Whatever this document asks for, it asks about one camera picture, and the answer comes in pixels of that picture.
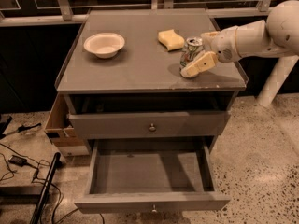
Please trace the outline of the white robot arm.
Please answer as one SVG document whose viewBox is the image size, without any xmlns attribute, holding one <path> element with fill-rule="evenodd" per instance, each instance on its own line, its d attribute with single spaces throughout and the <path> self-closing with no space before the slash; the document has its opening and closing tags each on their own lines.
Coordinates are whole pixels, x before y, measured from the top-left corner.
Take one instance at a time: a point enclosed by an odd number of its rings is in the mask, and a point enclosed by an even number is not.
<svg viewBox="0 0 299 224">
<path fill-rule="evenodd" d="M 195 56 L 184 56 L 180 74 L 197 77 L 217 63 L 237 62 L 246 57 L 276 58 L 299 54 L 299 1 L 278 4 L 266 20 L 221 31 L 202 33 Z"/>
</svg>

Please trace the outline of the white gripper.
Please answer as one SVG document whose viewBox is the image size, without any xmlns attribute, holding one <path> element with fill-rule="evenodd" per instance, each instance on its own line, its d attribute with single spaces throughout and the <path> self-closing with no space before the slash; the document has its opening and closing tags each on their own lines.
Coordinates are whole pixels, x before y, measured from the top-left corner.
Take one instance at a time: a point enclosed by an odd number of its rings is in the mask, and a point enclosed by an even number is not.
<svg viewBox="0 0 299 224">
<path fill-rule="evenodd" d="M 185 78 L 197 77 L 200 73 L 213 68 L 218 60 L 221 63 L 239 61 L 241 57 L 236 47 L 236 31 L 237 27 L 233 26 L 221 31 L 201 33 L 203 44 L 206 47 L 211 44 L 212 51 L 200 52 L 193 61 L 180 70 L 180 74 Z"/>
</svg>

